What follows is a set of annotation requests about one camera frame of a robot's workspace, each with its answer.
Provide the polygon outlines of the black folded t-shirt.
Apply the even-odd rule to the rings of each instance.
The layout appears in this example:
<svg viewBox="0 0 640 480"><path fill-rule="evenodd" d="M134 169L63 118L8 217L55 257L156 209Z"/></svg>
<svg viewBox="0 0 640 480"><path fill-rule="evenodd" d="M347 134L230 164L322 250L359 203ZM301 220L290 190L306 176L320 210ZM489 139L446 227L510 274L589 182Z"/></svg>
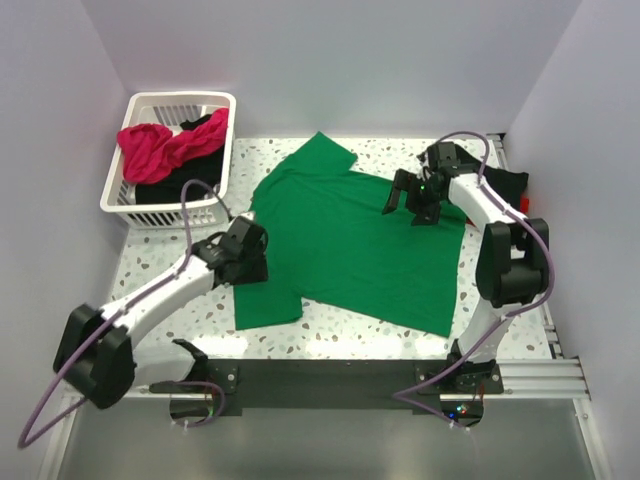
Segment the black folded t-shirt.
<svg viewBox="0 0 640 480"><path fill-rule="evenodd" d="M528 188L528 173L510 172L487 166L484 179L503 200L520 212L520 200L525 196Z"/></svg>

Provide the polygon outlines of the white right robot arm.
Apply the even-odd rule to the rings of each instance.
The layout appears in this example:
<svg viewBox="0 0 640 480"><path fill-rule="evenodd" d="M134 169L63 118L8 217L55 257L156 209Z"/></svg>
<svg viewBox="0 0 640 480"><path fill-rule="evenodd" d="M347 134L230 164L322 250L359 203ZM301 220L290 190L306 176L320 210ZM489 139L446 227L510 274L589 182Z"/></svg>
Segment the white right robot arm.
<svg viewBox="0 0 640 480"><path fill-rule="evenodd" d="M476 158L453 141L438 140L418 160L418 172L395 172L384 213L404 207L413 225L432 226L450 204L482 235L475 270L480 299L455 343L461 359L445 369L448 386L466 393L481 380L477 364L495 360L512 320L550 293L549 226L519 210L526 177L489 166L486 156Z"/></svg>

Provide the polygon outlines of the green t-shirt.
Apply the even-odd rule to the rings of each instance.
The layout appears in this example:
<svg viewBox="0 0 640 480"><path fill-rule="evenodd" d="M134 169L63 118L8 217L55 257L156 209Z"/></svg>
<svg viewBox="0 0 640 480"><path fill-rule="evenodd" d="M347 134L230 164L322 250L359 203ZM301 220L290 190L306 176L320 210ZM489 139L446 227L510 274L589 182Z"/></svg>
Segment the green t-shirt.
<svg viewBox="0 0 640 480"><path fill-rule="evenodd" d="M389 180L322 133L255 188L251 209L269 241L269 278L234 289L239 330L289 324L305 299L446 337L457 298L466 218L445 204L438 224L382 212Z"/></svg>

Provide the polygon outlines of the black t-shirt in basket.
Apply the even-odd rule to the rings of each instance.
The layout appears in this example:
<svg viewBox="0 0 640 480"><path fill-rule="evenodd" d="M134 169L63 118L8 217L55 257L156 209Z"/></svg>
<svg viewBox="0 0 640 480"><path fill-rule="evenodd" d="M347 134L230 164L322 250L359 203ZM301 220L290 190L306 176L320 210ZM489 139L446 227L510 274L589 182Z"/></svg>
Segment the black t-shirt in basket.
<svg viewBox="0 0 640 480"><path fill-rule="evenodd" d="M181 131L179 133L183 130L193 130L198 124L206 121L211 114L207 114L195 121L181 123ZM158 183L130 183L134 186L135 202L137 204L176 203L180 200L183 185L189 180L199 180L211 187L215 186L221 180L224 150L225 144L212 154L188 161L182 167L173 170Z"/></svg>

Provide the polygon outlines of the pink t-shirt in basket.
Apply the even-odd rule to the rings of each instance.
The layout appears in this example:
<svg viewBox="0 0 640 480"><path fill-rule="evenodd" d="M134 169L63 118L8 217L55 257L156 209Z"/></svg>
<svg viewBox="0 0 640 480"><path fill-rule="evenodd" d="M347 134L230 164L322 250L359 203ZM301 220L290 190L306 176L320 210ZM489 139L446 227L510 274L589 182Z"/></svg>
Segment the pink t-shirt in basket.
<svg viewBox="0 0 640 480"><path fill-rule="evenodd" d="M229 113L228 108L219 108L193 130L179 134L152 123L124 128L117 134L124 180L155 184L188 161L219 150L226 141Z"/></svg>

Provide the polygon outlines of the white plastic laundry basket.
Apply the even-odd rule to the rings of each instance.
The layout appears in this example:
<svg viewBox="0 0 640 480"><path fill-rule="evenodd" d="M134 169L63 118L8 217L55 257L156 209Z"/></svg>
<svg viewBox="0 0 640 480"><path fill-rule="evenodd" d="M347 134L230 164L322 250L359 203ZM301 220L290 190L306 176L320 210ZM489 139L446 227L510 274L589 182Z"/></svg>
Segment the white plastic laundry basket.
<svg viewBox="0 0 640 480"><path fill-rule="evenodd" d="M140 92L116 137L100 207L133 228L227 219L236 98L216 91Z"/></svg>

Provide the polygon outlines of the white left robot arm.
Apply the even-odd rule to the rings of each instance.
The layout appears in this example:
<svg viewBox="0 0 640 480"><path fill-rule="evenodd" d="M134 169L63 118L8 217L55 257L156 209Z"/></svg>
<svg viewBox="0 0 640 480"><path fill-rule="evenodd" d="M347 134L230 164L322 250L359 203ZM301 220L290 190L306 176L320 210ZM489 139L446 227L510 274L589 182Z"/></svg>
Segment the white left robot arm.
<svg viewBox="0 0 640 480"><path fill-rule="evenodd" d="M174 339L150 349L142 340L195 298L219 286L262 283L268 278L266 229L247 216L227 230L187 247L153 281L100 308L88 304L69 315L53 370L95 407L104 410L138 386L206 388L209 357L192 342Z"/></svg>

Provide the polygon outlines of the aluminium front rail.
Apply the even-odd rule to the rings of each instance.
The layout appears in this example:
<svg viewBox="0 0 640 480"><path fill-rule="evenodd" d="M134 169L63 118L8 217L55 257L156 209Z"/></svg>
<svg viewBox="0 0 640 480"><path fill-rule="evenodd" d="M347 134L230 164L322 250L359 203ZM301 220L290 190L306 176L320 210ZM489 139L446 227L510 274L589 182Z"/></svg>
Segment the aluminium front rail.
<svg viewBox="0 0 640 480"><path fill-rule="evenodd" d="M189 356L178 363L163 361L142 369L130 360L117 360L106 367L93 368L81 362L66 375L66 382L84 395L99 409L106 409L132 392L149 391L156 383L170 382L179 386L211 387L204 380L209 360L202 355ZM402 394L417 393L421 387L434 384L463 366L449 366L430 380L400 390ZM579 398L588 397L589 390L582 367L577 360L507 361L497 362L501 371L504 393L522 398Z"/></svg>

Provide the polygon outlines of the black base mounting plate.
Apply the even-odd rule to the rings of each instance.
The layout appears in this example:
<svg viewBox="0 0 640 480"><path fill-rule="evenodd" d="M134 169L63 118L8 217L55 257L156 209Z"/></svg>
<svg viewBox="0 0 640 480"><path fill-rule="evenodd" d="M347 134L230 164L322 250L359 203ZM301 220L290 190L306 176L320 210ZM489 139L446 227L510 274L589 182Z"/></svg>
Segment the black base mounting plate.
<svg viewBox="0 0 640 480"><path fill-rule="evenodd" d="M249 408L293 409L399 409L409 408L392 399L396 391L426 382L445 367L448 360L232 360L215 359L207 364L204 380L225 393L223 414L240 416ZM179 386L161 382L149 387L152 394L214 394L211 387ZM429 407L441 407L440 395L502 394L504 386L495 360L473 366L467 362L434 384L421 387L417 395ZM453 403L442 410L451 419L466 415L481 419L483 408L472 413L454 413Z"/></svg>

